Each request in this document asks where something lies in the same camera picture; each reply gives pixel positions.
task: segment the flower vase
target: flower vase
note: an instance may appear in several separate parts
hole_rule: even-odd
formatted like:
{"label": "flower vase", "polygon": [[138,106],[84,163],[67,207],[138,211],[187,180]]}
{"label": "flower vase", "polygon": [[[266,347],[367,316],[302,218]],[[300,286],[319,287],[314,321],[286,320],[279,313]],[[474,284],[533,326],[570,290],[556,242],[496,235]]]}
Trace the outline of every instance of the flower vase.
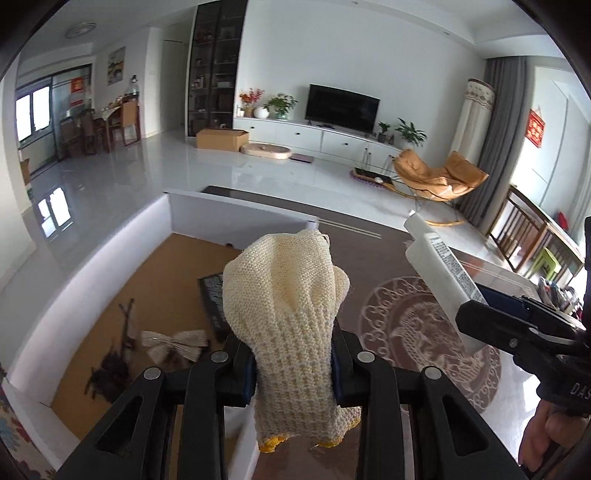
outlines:
{"label": "flower vase", "polygon": [[265,118],[269,118],[269,109],[263,106],[258,106],[255,108],[254,115],[255,118],[264,120]]}

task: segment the window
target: window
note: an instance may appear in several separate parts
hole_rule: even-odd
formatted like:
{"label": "window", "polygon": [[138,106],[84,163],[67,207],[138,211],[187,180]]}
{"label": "window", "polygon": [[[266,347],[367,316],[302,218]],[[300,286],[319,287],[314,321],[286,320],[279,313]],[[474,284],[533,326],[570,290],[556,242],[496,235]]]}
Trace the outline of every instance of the window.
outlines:
{"label": "window", "polygon": [[35,90],[17,100],[17,137],[19,142],[50,126],[50,87]]}

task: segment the white door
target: white door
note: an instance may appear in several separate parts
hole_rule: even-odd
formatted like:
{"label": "white door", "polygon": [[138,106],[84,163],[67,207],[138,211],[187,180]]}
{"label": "white door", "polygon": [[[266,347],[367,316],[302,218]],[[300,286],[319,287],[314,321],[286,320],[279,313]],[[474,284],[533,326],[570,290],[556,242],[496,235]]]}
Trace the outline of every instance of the white door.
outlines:
{"label": "white door", "polygon": [[164,40],[160,70],[160,115],[162,131],[184,124],[184,97],[189,46]]}

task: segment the hand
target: hand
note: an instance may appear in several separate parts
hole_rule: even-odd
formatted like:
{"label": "hand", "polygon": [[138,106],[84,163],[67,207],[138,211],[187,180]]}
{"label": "hand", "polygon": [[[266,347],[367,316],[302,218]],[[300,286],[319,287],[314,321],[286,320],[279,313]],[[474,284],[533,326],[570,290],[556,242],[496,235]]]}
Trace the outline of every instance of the hand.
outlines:
{"label": "hand", "polygon": [[525,427],[521,445],[519,446],[518,462],[525,465],[531,472],[541,467],[544,452],[550,440],[567,449],[573,447],[583,436],[589,419],[569,417],[564,412],[552,413],[553,405],[540,400],[535,414]]}

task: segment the glossy floor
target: glossy floor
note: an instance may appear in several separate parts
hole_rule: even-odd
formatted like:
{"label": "glossy floor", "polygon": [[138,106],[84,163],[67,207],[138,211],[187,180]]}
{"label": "glossy floor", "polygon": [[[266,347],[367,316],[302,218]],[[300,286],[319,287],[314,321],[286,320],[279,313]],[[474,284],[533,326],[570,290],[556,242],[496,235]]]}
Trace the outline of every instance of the glossy floor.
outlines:
{"label": "glossy floor", "polygon": [[[13,360],[34,319],[85,258],[134,213],[167,190],[201,191],[208,185],[306,203],[396,229],[412,210],[425,218],[453,219],[434,202],[416,205],[354,180],[346,166],[323,160],[277,164],[239,153],[198,150],[180,131],[144,139],[110,154],[71,158],[32,181],[34,206],[25,214],[38,250],[0,293],[0,362]],[[440,228],[458,250],[501,265],[492,241],[469,224]]]}

